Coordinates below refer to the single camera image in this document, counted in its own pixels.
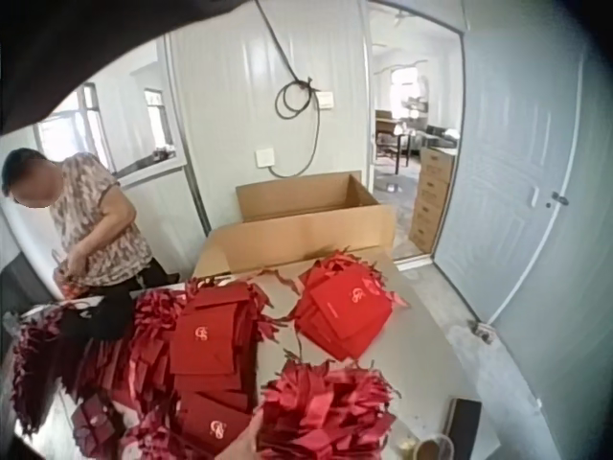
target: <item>cardboard box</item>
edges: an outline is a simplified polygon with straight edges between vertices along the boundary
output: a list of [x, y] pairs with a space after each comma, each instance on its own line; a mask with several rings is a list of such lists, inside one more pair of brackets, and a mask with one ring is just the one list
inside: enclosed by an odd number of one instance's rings
[[442, 216], [443, 208], [439, 208], [423, 200], [416, 200], [415, 209], [413, 210], [413, 219], [419, 219], [425, 225], [438, 229]]
[[237, 197], [244, 222], [209, 235], [194, 276], [289, 264], [337, 249], [382, 247], [391, 254], [394, 207], [379, 204], [359, 172], [245, 185]]
[[421, 249], [424, 254], [430, 254], [434, 247], [434, 239], [436, 239], [438, 229], [438, 225], [429, 225], [419, 216], [413, 216], [409, 240], [414, 242], [415, 246]]
[[456, 149], [421, 149], [420, 175], [429, 175], [448, 184], [453, 174], [456, 151]]
[[444, 208], [449, 184], [427, 174], [420, 174], [417, 202], [429, 203], [437, 208]]

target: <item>electrical outlet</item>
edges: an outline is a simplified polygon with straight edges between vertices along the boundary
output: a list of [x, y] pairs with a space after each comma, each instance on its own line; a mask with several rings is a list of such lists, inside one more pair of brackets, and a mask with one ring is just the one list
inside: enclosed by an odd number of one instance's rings
[[334, 108], [334, 93], [331, 91], [318, 91], [316, 94], [321, 110], [332, 110]]
[[272, 148], [256, 150], [256, 164], [258, 168], [275, 166], [275, 150]]

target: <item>open cardboard box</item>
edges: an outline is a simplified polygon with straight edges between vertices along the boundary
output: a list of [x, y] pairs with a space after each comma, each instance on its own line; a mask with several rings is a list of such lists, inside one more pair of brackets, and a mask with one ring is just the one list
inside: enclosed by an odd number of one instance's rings
[[391, 254], [392, 205], [380, 204], [359, 172], [335, 172], [237, 187], [243, 222], [214, 230], [194, 276], [240, 273], [381, 247]]

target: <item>black pants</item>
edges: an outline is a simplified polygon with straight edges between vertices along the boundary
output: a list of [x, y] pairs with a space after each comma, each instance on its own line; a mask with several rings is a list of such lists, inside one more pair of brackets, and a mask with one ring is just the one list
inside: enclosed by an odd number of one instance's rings
[[155, 259], [151, 259], [149, 265], [139, 271], [136, 276], [112, 286], [91, 287], [83, 297], [93, 295], [109, 295], [118, 292], [131, 292], [145, 288], [158, 288], [169, 283], [169, 275]]

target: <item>door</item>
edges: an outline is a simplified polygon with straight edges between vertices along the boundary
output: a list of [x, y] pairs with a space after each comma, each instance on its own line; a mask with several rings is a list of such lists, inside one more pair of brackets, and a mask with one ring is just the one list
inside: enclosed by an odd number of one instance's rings
[[467, 0], [465, 12], [464, 138], [434, 260], [489, 321], [559, 212], [552, 193], [564, 194], [572, 166], [584, 42], [547, 2]]

